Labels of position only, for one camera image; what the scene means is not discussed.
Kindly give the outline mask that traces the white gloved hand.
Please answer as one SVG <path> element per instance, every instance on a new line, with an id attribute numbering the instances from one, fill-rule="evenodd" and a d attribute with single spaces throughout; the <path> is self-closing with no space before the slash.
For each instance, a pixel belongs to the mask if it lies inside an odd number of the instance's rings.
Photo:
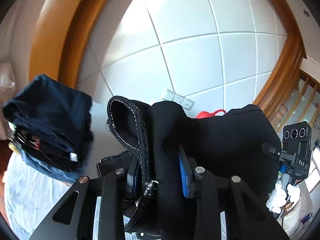
<path id="1" fill-rule="evenodd" d="M 290 203 L 296 205 L 300 199 L 300 188 L 298 186 L 288 184 L 287 191 L 285 191 L 282 189 L 281 181 L 277 180 L 275 188 L 266 202 L 266 207 L 270 212 L 280 214 L 281 207 L 287 203 L 287 196 L 290 197 Z"/>

